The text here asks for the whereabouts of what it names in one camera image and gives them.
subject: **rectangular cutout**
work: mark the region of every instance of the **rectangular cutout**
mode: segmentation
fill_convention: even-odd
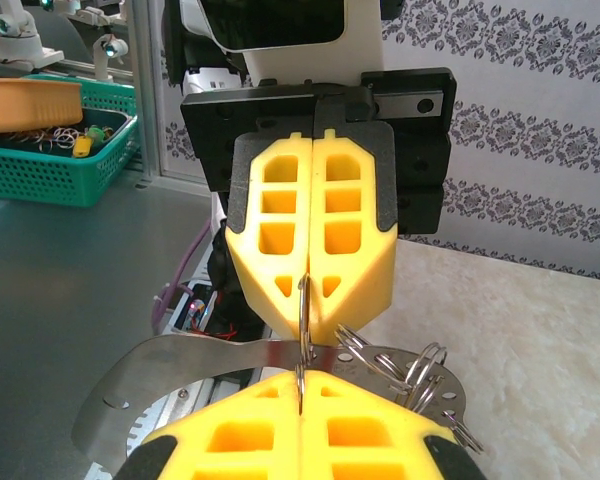
[[[262,213],[296,213],[296,192],[262,192],[260,211]]]
[[[360,189],[327,190],[324,194],[325,212],[359,212]]]
[[[399,463],[336,463],[331,468],[333,480],[407,480]]]
[[[330,418],[327,421],[327,430],[331,447],[389,447],[392,445],[387,428],[377,418]]]
[[[267,163],[264,167],[265,183],[289,183],[298,181],[298,157],[280,155]]]
[[[218,425],[208,452],[273,450],[273,424],[262,420],[230,421]]]
[[[324,250],[330,255],[360,250],[362,225],[359,221],[329,222],[324,226]]]
[[[360,180],[360,162],[351,155],[331,155],[327,158],[327,182]]]
[[[258,248],[266,255],[289,255],[293,251],[294,223],[262,223]]]
[[[193,480],[267,480],[266,470],[227,468],[218,470],[198,471]]]

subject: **beige table surface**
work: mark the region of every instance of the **beige table surface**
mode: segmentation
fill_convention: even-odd
[[[490,480],[600,479],[600,281],[398,242],[372,343],[449,350]]]

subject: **yellow foam pad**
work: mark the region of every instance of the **yellow foam pad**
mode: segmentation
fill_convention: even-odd
[[[395,185],[383,186],[395,188]],[[391,304],[397,225],[377,227],[374,157],[333,130],[293,134],[251,164],[246,224],[226,240],[249,306],[282,338],[298,337],[299,280],[311,277],[314,343],[336,343]]]
[[[153,432],[177,446],[159,480],[443,480],[423,439],[452,432],[324,372],[282,373]]]

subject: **metal plate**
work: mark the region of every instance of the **metal plate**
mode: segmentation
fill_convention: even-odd
[[[385,93],[373,96],[378,105],[378,118],[439,117],[442,115],[444,93]]]
[[[397,365],[414,361],[418,354],[387,347],[369,346],[370,355],[387,354]],[[299,362],[298,343],[259,340],[237,344],[196,335],[163,335],[147,340],[124,356],[96,385],[82,405],[74,424],[76,447],[110,472],[127,457],[127,434],[145,409],[164,395],[198,380],[228,372],[277,367],[293,370]],[[342,348],[315,346],[312,368],[330,372],[389,400],[396,393],[388,382],[354,361]],[[423,414],[450,426],[443,410],[454,410],[462,420],[465,393],[458,379],[436,365],[431,372],[445,377],[441,394],[453,399],[434,399]]]

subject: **gray table surface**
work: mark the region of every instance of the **gray table surface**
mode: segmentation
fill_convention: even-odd
[[[133,180],[88,210],[0,210],[0,480],[84,478],[81,402],[151,335],[152,297],[209,215],[208,199]]]

